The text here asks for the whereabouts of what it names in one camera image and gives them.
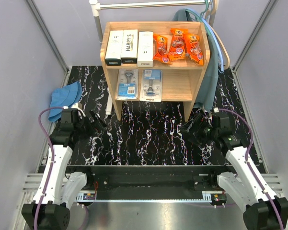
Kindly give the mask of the Gillette blister pack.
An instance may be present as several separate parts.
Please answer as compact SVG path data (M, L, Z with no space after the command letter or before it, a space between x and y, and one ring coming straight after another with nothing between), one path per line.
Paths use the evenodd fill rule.
M120 69L118 71L117 100L135 100L138 98L138 69Z
M142 71L140 101L162 101L162 71L160 69L144 69Z

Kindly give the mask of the wooden two-tier shelf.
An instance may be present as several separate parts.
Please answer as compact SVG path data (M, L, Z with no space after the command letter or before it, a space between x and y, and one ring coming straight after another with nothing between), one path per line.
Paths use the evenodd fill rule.
M121 118L123 104L121 100L117 100L116 98L118 71L120 69L136 69L137 65L123 64L121 66L108 66L106 64L105 54L110 32L114 30L137 29L138 31L152 31L155 34L163 35L171 39L171 28L186 28L190 33L199 35L199 44L203 52L204 64L202 66L196 64L189 58L174 61L171 65L158 61L155 61L153 64L154 69L161 69L163 73L162 101L183 102L184 119L185 121L188 120L210 58L205 25L200 22L108 22L106 24L100 50L100 59L118 119Z

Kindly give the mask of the white Harry's razor box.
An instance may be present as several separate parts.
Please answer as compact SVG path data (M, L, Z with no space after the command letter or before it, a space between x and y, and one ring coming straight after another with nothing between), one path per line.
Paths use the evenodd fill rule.
M136 64L138 56L138 30L124 30L121 60L123 64Z

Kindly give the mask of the wooden hanger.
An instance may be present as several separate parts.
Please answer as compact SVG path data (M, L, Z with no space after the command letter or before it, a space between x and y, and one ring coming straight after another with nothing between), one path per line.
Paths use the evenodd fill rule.
M212 31L213 31L214 35L216 36L216 40L218 41L218 43L220 45L221 55L222 55L223 60L224 60L224 63L221 65L221 67L223 67L226 70L230 67L230 57L229 57L229 54L228 54L222 40L220 39L219 35L216 33L216 31L213 28L216 11L217 11L218 6L219 6L219 1L218 0L209 0L208 4L209 4L209 6L208 6L207 12L205 13L205 20L207 20L209 25L212 27Z

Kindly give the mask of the teal hanging garment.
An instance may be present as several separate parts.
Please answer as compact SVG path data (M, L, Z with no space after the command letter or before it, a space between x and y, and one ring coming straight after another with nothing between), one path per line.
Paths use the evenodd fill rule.
M197 19L194 16L186 12L186 8L178 10L174 15L173 20L176 22L197 21ZM210 50L210 60L193 107L202 108L206 111L210 111L212 110L214 105L214 98L218 83L219 60L218 60L217 48L212 37L207 35L207 40Z

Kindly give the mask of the orange razor pack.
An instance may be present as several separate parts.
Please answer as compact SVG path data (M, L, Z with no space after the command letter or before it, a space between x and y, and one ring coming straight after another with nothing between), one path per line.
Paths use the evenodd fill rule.
M185 40L184 35L188 33L186 28L171 28L170 32L173 34L168 58L171 62L179 59L185 59Z
M170 64L170 60L167 54L168 39L159 34L153 34L153 38L156 42L156 54L154 55L153 60L165 64Z

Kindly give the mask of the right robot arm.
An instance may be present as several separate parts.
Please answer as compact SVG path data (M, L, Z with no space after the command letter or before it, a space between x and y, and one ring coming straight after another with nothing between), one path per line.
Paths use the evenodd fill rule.
M209 187L224 190L243 212L249 230L283 230L288 221L288 200L279 197L258 171L249 155L250 145L234 134L229 110L207 116L203 112L180 127L186 138L202 146L214 142L235 172L211 173Z

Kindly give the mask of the white h razor box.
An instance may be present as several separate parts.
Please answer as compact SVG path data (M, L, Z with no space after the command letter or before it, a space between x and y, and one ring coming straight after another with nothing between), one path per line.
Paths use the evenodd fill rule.
M138 34L137 66L153 67L153 32L140 31Z
M108 66L120 66L121 50L123 44L123 30L112 30L109 34L107 50L105 54L105 62Z

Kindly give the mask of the white H razor box on shelf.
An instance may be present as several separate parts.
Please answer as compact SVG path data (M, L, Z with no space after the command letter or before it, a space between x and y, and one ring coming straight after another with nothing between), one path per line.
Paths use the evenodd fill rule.
M109 34L107 50L105 54L105 62L108 66L120 66L121 50L123 44L123 30L112 30Z

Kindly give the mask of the blue bucket hat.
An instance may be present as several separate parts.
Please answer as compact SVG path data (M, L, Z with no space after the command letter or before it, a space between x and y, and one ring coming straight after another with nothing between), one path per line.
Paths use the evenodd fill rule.
M76 81L63 88L55 89L51 94L50 108L54 107L71 107L79 102L82 96L82 86ZM51 109L48 115L50 122L56 122L61 118L62 109Z

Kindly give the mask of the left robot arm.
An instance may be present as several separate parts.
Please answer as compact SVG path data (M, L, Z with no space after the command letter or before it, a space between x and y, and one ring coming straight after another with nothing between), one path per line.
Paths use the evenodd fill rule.
M22 216L32 230L65 230L70 208L81 189L93 186L89 172L73 172L63 179L76 143L105 130L106 124L93 111L86 115L79 107L63 107L53 132L47 134L48 158L38 190L31 203L24 204Z

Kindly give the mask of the green hanger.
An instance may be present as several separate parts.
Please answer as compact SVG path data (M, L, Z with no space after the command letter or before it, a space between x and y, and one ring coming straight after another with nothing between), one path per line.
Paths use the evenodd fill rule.
M198 22L202 22L205 25L205 29L206 29L206 33L208 36L212 35L212 30L211 30L211 26L209 25L209 23L206 21L206 19L204 19L204 16L206 15L207 11L209 10L209 2L208 0L204 0L205 3L205 9L201 12L201 13L197 13L196 11L190 9L190 8L186 8L186 12L188 12L190 15L194 16Z

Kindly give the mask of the metal clothes rack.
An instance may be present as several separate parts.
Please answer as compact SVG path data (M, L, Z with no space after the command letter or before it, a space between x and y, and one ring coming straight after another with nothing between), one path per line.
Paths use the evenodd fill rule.
M209 7L211 6L210 15L214 16L218 8L219 1L218 0L178 0L178 1L101 4L97 0L90 0L89 4L91 6L91 11L94 16L99 41L100 43L102 43L103 31L102 31L100 14L99 14L99 11L101 10L207 5L207 9L209 9Z

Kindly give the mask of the light blue hanger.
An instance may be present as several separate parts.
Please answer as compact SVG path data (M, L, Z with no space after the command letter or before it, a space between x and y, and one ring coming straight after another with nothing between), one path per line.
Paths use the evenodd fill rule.
M205 25L205 28L208 32L208 35L212 37L215 45L216 45L216 48L217 48L217 54L218 54L218 60L219 60L219 72L220 73L223 73L224 72L224 60L223 60L223 54L222 54L222 51L221 51L221 48L220 48L220 45L219 45L219 42L217 41L217 38L216 38L216 35L215 33L213 32L212 30L212 27L209 25L209 23L199 15L199 13L197 13L196 11L190 9L190 8L187 8L186 9L186 12L188 12L190 15L194 16L196 19L198 19L199 22L202 22L204 23Z

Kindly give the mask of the orange razor pack horizontal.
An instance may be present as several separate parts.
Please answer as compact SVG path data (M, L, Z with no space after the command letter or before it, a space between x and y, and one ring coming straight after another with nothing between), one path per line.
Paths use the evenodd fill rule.
M203 53L199 44L200 38L196 34L186 33L184 34L184 41L186 52L190 59L196 64L203 66Z

